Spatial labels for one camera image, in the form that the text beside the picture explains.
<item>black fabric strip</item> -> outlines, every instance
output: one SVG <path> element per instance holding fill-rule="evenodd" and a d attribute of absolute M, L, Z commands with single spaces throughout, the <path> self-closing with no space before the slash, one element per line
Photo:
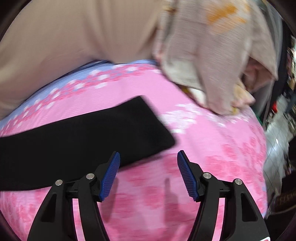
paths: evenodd
<path fill-rule="evenodd" d="M 77 180 L 108 161 L 121 167 L 172 147 L 175 140 L 138 96 L 119 106 L 0 138 L 0 191 Z"/>

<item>pink floral fabric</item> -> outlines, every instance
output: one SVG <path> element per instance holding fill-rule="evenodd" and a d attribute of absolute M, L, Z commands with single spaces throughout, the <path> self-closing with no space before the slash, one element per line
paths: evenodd
<path fill-rule="evenodd" d="M 111 241 L 187 240 L 199 204 L 188 196 L 178 170 L 179 150 L 218 179 L 241 178 L 265 214 L 267 198 L 262 169 L 266 140 L 250 108 L 237 116 L 217 116 L 195 105 L 153 65 L 114 68 L 120 75 L 114 71 L 92 71 L 83 80 L 71 80 L 53 90 L 47 98 L 9 120 L 0 135 L 110 108 L 143 95 L 177 144 L 118 172 L 109 197 L 99 204 Z M 27 240 L 49 189 L 0 192 L 0 210 L 22 241 Z M 73 208 L 78 240 L 84 241 L 77 200 Z M 221 199 L 213 241 L 220 237 L 223 210 Z"/>

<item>orange pattern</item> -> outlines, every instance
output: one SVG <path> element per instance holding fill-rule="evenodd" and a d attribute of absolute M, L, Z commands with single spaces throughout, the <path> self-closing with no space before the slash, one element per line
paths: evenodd
<path fill-rule="evenodd" d="M 240 24 L 247 23 L 246 16 L 250 13 L 250 6 L 246 0 L 237 2 L 225 1 L 224 4 L 208 4 L 206 19 L 212 32 L 222 34 L 234 29 Z"/>

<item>metal screw head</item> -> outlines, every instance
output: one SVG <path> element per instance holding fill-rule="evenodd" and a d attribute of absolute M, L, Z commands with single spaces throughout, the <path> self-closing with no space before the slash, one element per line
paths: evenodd
<path fill-rule="evenodd" d="M 90 179 L 93 179 L 94 178 L 94 174 L 93 173 L 89 173 L 89 174 L 86 175 L 86 178 L 89 179 L 89 180 Z"/>
<path fill-rule="evenodd" d="M 241 185 L 242 184 L 242 180 L 240 180 L 240 179 L 235 179 L 235 181 L 234 181 L 237 185 Z"/>
<path fill-rule="evenodd" d="M 56 183 L 55 183 L 57 186 L 61 186 L 63 184 L 63 181 L 62 180 L 57 180 Z"/>
<path fill-rule="evenodd" d="M 206 179 L 210 179 L 212 177 L 212 175 L 210 173 L 208 173 L 208 172 L 205 172 L 203 174 L 203 177 L 206 178 Z"/>

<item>white flower pattern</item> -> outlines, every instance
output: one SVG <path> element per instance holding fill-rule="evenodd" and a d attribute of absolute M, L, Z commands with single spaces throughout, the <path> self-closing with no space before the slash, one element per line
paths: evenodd
<path fill-rule="evenodd" d="M 154 72 L 154 73 L 156 73 L 156 74 L 161 74 L 161 71 L 159 69 L 153 69 L 151 71 Z"/>
<path fill-rule="evenodd" d="M 101 76 L 98 77 L 98 80 L 104 80 L 106 78 L 109 78 L 110 76 L 108 74 L 103 74 Z"/>
<path fill-rule="evenodd" d="M 84 83 L 79 83 L 77 85 L 75 85 L 75 89 L 78 90 L 80 88 L 84 87 Z"/>
<path fill-rule="evenodd" d="M 137 67 L 129 67 L 126 70 L 129 71 L 129 72 L 132 72 L 132 71 L 138 70 L 138 68 Z"/>
<path fill-rule="evenodd" d="M 95 85 L 95 89 L 100 89 L 100 88 L 102 88 L 102 87 L 105 87 L 106 85 L 107 85 L 106 82 L 100 83 L 100 84 L 98 84 L 98 85 Z"/>
<path fill-rule="evenodd" d="M 209 121 L 216 123 L 221 128 L 225 128 L 229 122 L 233 124 L 236 124 L 239 120 L 249 122 L 256 117 L 251 108 L 246 108 L 238 115 L 220 116 L 193 103 L 177 104 L 175 106 L 179 107 L 179 109 L 168 111 L 160 116 L 160 119 L 165 124 L 172 126 L 171 131 L 173 133 L 185 134 L 186 129 L 197 123 L 196 117 L 200 115 L 205 116 Z"/>
<path fill-rule="evenodd" d="M 94 75 L 97 75 L 100 72 L 101 72 L 100 70 L 94 69 L 93 71 L 90 72 L 90 75 L 94 76 Z"/>
<path fill-rule="evenodd" d="M 49 109 L 50 107 L 52 107 L 54 105 L 54 101 L 53 102 L 50 102 L 46 107 L 45 109 Z"/>

